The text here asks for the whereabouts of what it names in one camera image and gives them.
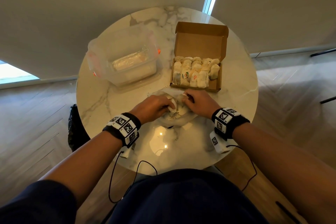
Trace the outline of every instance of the forearm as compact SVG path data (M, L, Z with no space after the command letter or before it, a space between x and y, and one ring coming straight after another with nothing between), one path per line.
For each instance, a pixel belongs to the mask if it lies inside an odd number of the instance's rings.
M330 223L336 209L336 171L304 150L249 123L233 139L310 223Z
M80 207L122 147L122 141L101 132L70 154L41 180L54 180L69 188Z

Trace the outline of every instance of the cardboard box lid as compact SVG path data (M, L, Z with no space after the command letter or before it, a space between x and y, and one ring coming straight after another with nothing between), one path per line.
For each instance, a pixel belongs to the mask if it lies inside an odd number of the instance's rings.
M175 56L220 59L226 56L229 29L225 25L179 21L176 25Z

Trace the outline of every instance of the herringbone floor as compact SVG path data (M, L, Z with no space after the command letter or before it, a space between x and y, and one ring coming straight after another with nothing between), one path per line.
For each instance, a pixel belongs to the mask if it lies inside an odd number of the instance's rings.
M253 59L259 80L259 103L253 124L312 152L336 168L336 54L309 53ZM69 108L75 81L0 90L0 205L39 179L71 153L67 143ZM253 168L235 149L217 163L225 176L243 188ZM107 189L112 165L77 213L77 223L99 223L111 209ZM283 203L300 216L259 171L245 191L270 223L292 223L275 205ZM134 172L117 166L112 197L119 199Z

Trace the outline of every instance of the wristband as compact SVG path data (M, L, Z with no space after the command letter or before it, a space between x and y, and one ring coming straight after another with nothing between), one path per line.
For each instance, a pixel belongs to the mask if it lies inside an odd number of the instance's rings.
M211 120L215 124L215 133L218 134L225 141L232 139L233 130L244 124L250 122L239 112L232 108L220 108L217 109L211 117Z
M103 131L109 132L112 136L123 142L123 146L130 148L139 138L138 130L141 127L140 120L131 113L124 112L110 120Z

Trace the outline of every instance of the navy blue shirt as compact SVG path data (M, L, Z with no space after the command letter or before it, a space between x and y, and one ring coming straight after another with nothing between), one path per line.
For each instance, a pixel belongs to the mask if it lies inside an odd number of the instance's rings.
M74 223L76 199L64 185L38 181L0 208L0 223ZM179 169L135 183L109 223L268 223L219 174Z

